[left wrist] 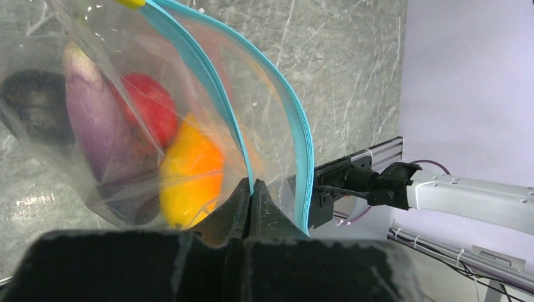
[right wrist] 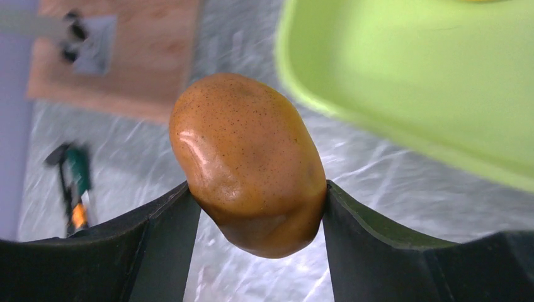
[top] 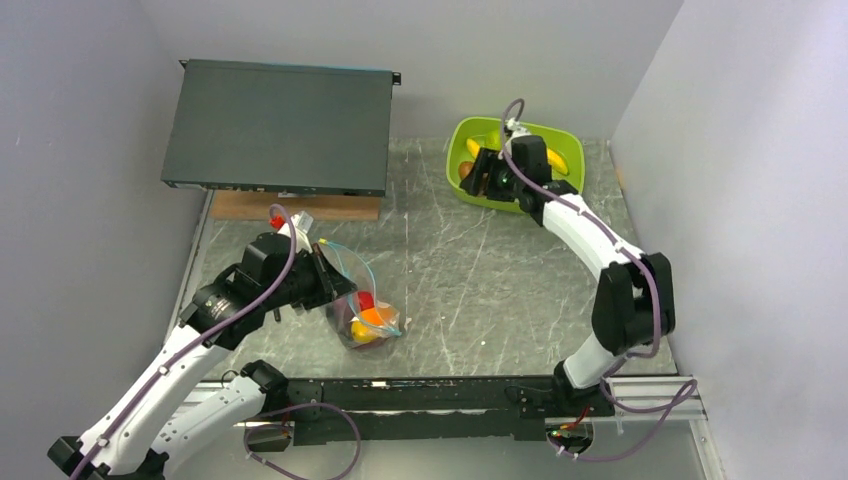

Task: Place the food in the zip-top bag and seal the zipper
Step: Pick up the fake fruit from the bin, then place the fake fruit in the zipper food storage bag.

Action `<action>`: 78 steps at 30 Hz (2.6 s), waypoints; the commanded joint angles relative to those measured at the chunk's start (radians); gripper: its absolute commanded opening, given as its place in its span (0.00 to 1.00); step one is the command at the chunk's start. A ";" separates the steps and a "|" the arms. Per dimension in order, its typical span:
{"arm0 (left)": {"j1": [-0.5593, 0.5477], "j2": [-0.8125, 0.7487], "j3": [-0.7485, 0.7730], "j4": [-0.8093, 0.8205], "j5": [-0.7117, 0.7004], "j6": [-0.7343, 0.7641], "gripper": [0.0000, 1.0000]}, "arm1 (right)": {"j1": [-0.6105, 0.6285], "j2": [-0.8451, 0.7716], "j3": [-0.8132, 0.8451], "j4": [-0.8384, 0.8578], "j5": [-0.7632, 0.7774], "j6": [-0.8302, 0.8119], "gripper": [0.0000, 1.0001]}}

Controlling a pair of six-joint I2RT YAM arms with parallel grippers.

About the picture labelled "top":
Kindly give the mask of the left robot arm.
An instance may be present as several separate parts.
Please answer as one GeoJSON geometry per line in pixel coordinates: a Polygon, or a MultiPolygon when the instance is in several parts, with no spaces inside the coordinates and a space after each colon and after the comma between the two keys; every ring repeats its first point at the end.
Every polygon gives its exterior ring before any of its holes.
{"type": "Polygon", "coordinates": [[[178,408],[268,313],[308,311],[355,292],[320,247],[302,238],[264,233],[242,259],[200,288],[160,353],[117,404],[82,435],[62,436],[48,458],[71,479],[162,479],[230,424],[275,419],[297,400],[315,400],[263,360],[189,411],[178,408]]]}

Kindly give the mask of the red apple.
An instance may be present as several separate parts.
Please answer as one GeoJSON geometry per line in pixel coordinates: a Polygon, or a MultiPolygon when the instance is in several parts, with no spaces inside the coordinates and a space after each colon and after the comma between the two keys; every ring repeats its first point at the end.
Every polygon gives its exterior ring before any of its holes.
{"type": "Polygon", "coordinates": [[[375,307],[375,298],[370,291],[360,290],[356,293],[356,303],[360,311],[373,309],[375,307]]]}

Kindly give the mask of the brown kiwi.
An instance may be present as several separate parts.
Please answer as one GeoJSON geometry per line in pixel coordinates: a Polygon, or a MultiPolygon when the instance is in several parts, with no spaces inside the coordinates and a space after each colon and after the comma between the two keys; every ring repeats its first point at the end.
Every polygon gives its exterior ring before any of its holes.
{"type": "Polygon", "coordinates": [[[457,172],[460,180],[464,180],[467,178],[471,172],[473,171],[474,163],[470,161],[461,162],[458,166],[457,172]]]}

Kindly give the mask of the clear zip top bag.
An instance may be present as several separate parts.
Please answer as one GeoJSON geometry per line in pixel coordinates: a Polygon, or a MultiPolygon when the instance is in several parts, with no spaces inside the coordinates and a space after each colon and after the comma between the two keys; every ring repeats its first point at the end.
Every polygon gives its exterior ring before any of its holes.
{"type": "Polygon", "coordinates": [[[377,348],[403,335],[400,312],[383,300],[370,264],[340,243],[320,239],[330,264],[355,288],[325,307],[325,318],[350,350],[377,348]]]}

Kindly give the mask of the orange yellow mango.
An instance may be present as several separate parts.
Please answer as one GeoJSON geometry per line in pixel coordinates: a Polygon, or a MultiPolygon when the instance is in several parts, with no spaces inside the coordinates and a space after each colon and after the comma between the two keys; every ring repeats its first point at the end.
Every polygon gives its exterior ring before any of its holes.
{"type": "Polygon", "coordinates": [[[350,333],[354,342],[367,344],[378,339],[397,336],[399,312],[391,307],[372,307],[362,310],[350,323],[350,333]]]}

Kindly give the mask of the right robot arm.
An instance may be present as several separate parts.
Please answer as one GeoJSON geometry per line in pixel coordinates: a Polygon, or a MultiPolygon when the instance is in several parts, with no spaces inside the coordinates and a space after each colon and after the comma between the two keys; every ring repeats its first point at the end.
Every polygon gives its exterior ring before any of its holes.
{"type": "Polygon", "coordinates": [[[553,373],[551,401],[574,415],[590,391],[634,357],[650,358],[675,327],[671,265],[646,254],[614,232],[566,180],[556,180],[548,148],[538,135],[512,136],[501,151],[478,146],[471,166],[460,170],[469,195],[511,200],[540,227],[562,240],[595,278],[591,332],[553,373]]]}

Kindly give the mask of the green lime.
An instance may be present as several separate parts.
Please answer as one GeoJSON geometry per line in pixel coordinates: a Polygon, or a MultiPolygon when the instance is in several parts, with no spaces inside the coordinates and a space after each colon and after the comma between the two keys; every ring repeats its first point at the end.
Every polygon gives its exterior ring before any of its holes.
{"type": "Polygon", "coordinates": [[[502,139],[500,130],[489,131],[484,138],[484,146],[491,150],[500,151],[502,149],[502,139]]]}

